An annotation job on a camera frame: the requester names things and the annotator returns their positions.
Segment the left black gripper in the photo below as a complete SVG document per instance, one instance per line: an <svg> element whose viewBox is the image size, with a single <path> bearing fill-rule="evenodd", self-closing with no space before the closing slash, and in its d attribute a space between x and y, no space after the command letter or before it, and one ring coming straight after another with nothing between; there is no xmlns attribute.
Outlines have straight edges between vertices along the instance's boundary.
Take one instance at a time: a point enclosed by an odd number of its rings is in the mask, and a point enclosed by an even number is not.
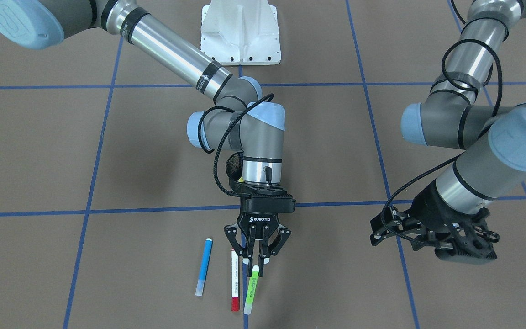
<svg viewBox="0 0 526 329"><path fill-rule="evenodd" d="M462 264L486 264L497 259L493 243L500 236L488 229L487 208L476 214L464 214L452 209L441 198L436 184L430 183L412 202L411 216L396 207L386 207L371 219L372 246L377 246L394 233L417 233L417 221L425 227L419 238L423 246L432 245L438 258Z"/></svg>

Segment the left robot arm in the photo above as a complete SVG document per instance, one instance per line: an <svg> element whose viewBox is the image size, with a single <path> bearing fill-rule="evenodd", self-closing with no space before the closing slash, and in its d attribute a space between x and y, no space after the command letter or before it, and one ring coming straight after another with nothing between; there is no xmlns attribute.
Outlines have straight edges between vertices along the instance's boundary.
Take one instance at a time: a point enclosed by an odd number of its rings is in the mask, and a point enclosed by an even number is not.
<svg viewBox="0 0 526 329"><path fill-rule="evenodd" d="M500 239L486 223L488 205L526 179L526 102L501 106L497 56L510 29L526 18L526 0L475 0L460 39L444 54L441 75L425 102L407 106L401 134L408 142L461 149L415 196L408 210L386 202L371 220L371 245L389 237L413 250L434 248L462 264L496 260Z"/></svg>

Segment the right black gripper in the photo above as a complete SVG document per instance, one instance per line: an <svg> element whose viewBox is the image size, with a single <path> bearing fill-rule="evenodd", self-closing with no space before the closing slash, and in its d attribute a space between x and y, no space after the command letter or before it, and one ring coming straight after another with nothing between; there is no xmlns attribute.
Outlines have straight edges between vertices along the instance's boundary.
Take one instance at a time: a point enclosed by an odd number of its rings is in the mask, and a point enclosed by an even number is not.
<svg viewBox="0 0 526 329"><path fill-rule="evenodd" d="M272 217L279 213L292 213L295 210L295 199L280 185L250 185L238 184L240 198L240 217L238 224L224 227L225 236L237 256L247 265L247 277L254 274L254 266L259 266L259 277L263 277L264 265L271 256L277 256L279 251L291 236L292 230L272 221ZM255 260L255 240L257 225L254 223L269 223L263 226L262 241L259 244L258 261ZM275 239L269 243L269 238L276 229ZM245 241L240 243L237 234L242 233Z"/></svg>

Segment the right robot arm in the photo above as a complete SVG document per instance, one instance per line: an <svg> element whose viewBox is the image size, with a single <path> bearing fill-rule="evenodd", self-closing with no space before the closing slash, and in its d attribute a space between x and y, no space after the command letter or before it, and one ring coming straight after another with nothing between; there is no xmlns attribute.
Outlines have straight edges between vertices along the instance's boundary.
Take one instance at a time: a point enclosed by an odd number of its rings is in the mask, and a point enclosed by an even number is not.
<svg viewBox="0 0 526 329"><path fill-rule="evenodd" d="M279 214L294 212L280 185L285 109L264 96L259 83L238 78L153 17L135 0L0 0L0 33L29 49L44 49L92 28L119 35L212 99L191 115L187 135L215 154L213 177L228 196L240 198L237 222L225 234L248 277L262 277L291 231Z"/></svg>

